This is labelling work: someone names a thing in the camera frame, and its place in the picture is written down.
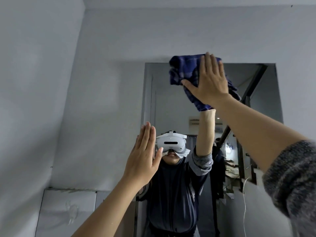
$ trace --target left hand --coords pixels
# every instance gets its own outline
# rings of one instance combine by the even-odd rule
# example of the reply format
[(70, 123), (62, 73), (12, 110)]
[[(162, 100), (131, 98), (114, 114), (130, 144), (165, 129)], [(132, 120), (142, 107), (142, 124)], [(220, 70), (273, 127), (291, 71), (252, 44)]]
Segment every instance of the left hand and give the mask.
[(153, 159), (155, 143), (156, 129), (147, 122), (140, 130), (123, 174), (124, 179), (133, 181), (139, 188), (148, 184), (158, 170), (163, 148), (157, 151)]

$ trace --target vr headset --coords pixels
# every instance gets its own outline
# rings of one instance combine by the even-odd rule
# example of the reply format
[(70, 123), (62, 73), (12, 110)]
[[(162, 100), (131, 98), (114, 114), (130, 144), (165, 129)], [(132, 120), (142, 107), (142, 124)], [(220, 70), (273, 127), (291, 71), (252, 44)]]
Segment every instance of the vr headset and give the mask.
[(163, 135), (156, 137), (156, 150), (163, 147), (162, 156), (167, 155), (168, 151), (172, 150), (180, 159), (187, 157), (190, 150), (185, 147), (186, 135), (169, 131)]

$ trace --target purple cleaning cloth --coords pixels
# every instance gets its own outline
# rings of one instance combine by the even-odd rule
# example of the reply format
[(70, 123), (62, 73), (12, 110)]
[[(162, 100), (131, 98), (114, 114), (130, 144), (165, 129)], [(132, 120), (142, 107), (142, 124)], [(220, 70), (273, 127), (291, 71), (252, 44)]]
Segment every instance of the purple cleaning cloth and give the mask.
[[(183, 79), (189, 80), (195, 87), (198, 87), (199, 81), (199, 69), (200, 69), (200, 55), (181, 55), (171, 58), (169, 61), (170, 65), (170, 84), (171, 85), (182, 85), (181, 81)], [(228, 81), (228, 92), (231, 94), (236, 100), (241, 100), (240, 96), (237, 93), (237, 88), (233, 86), (232, 82), (226, 77)], [(210, 105), (205, 105), (200, 102), (192, 93), (186, 88), (184, 88), (184, 92), (188, 96), (189, 100), (194, 103), (198, 111), (207, 111), (213, 109)]]

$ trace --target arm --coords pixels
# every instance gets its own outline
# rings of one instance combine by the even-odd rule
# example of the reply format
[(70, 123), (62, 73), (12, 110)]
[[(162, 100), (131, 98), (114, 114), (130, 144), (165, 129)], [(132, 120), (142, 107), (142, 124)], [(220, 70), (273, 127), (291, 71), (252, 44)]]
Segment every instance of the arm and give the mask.
[(183, 80), (183, 85), (201, 102), (216, 108), (251, 158), (267, 171), (287, 146), (307, 138), (249, 107), (228, 94), (223, 63), (209, 53), (202, 56), (199, 87)]
[(215, 112), (215, 109), (200, 112), (196, 143), (196, 154), (198, 156), (209, 155), (212, 152), (215, 136)]
[(146, 128), (144, 126), (141, 128), (135, 146), (127, 159), (122, 179), (72, 237), (114, 236), (133, 197), (158, 170), (162, 148), (153, 159), (155, 142), (156, 130), (147, 122)]

